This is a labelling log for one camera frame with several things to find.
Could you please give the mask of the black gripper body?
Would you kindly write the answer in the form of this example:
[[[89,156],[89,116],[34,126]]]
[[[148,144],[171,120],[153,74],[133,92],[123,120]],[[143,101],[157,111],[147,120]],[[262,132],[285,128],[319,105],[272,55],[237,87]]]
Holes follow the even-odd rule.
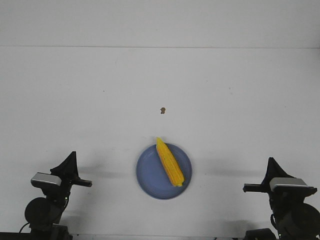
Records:
[[[268,194],[269,199],[272,198],[271,188],[270,188],[270,186],[267,186],[267,185],[245,183],[245,184],[243,185],[242,190],[243,190],[245,193],[247,193],[247,192],[252,192],[252,193],[265,193],[265,194]]]
[[[79,177],[64,178],[62,180],[61,186],[60,186],[60,194],[61,194],[60,198],[68,199],[71,194],[71,188],[74,185],[90,188],[90,187],[92,187],[92,181],[86,180],[86,179],[81,179]]]

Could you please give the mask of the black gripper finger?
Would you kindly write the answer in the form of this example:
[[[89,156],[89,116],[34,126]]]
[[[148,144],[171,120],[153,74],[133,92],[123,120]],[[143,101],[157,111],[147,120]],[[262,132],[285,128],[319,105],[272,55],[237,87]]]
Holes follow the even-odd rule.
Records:
[[[50,172],[61,179],[79,179],[76,152],[72,151],[60,165],[50,169]]]
[[[267,169],[261,186],[291,183],[295,177],[287,174],[273,157],[268,158]]]

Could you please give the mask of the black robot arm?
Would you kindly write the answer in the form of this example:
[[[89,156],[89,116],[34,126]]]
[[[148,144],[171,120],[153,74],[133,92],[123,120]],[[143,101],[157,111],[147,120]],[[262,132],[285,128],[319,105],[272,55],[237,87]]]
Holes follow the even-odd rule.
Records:
[[[79,177],[77,154],[72,151],[50,173],[37,172],[30,180],[33,187],[41,189],[43,197],[31,200],[24,217],[30,227],[30,240],[72,240],[68,227],[60,225],[71,195],[72,186],[90,188],[92,181]]]
[[[268,159],[265,177],[260,184],[245,183],[243,191],[266,193],[272,211],[270,222],[277,234],[269,228],[248,230],[245,240],[316,240],[320,235],[320,212],[305,198],[314,195],[317,188],[301,178],[287,174],[273,157]]]

